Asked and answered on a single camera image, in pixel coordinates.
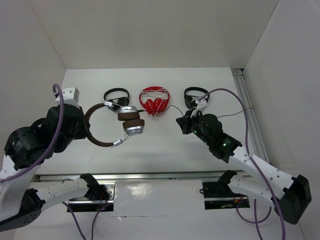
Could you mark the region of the brown silver headphones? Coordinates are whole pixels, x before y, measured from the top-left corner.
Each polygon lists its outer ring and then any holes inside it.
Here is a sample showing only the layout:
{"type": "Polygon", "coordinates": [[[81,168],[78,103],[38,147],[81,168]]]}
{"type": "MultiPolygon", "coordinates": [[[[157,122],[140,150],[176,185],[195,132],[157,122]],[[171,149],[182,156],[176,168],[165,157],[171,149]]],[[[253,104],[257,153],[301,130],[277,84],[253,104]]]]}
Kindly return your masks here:
{"type": "Polygon", "coordinates": [[[117,139],[114,142],[102,142],[97,140],[89,131],[87,139],[96,146],[103,148],[113,148],[121,145],[132,136],[140,135],[144,132],[145,121],[141,119],[140,113],[135,106],[121,106],[113,101],[105,100],[103,103],[93,105],[84,115],[85,121],[89,124],[92,114],[104,107],[119,107],[117,119],[122,122],[122,127],[125,132],[124,139],[117,139]]]}

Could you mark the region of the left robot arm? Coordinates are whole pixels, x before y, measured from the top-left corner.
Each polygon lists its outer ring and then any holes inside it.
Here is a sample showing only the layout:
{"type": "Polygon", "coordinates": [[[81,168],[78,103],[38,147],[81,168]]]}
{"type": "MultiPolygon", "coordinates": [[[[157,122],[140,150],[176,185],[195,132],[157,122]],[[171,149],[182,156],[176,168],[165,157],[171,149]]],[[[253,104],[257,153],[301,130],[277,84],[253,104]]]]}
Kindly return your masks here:
{"type": "Polygon", "coordinates": [[[0,230],[22,228],[35,221],[42,212],[64,201],[86,198],[107,201],[109,194],[103,184],[90,174],[44,188],[31,188],[31,180],[44,162],[54,153],[62,153],[73,140],[85,139],[88,126],[81,107],[64,104],[51,107],[45,118],[31,126],[12,132],[4,151],[0,171],[0,230]]]}

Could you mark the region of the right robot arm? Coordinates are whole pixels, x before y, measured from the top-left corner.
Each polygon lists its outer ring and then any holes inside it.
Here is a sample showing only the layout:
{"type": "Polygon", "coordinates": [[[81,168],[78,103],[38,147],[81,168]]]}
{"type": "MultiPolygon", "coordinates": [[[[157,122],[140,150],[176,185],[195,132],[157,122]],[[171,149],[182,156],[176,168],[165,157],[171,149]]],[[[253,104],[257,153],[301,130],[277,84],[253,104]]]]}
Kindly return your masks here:
{"type": "Polygon", "coordinates": [[[309,181],[303,175],[293,176],[248,153],[232,136],[223,131],[222,123],[213,114],[189,113],[176,119],[184,135],[195,134],[208,146],[211,154],[227,164],[238,167],[253,179],[240,177],[228,170],[219,179],[223,196],[232,193],[257,198],[269,206],[279,204],[276,212],[289,224],[297,224],[312,200],[309,181]]]}

